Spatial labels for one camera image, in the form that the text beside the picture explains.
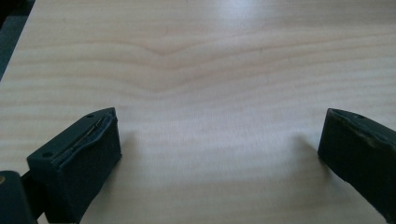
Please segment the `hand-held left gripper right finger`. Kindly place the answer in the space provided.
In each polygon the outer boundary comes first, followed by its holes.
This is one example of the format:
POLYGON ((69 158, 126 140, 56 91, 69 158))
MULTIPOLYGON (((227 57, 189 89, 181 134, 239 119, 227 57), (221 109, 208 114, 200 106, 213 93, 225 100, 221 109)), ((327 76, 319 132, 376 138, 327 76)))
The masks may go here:
POLYGON ((318 156, 396 224, 396 132, 352 112, 327 110, 318 156))

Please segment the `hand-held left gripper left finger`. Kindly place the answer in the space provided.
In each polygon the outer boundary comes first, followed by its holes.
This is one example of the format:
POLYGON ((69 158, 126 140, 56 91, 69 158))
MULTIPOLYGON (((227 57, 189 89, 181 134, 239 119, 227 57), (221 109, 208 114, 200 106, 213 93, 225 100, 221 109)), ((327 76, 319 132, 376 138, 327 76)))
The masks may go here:
POLYGON ((121 158, 113 107, 84 116, 27 158, 50 223, 79 223, 121 158))

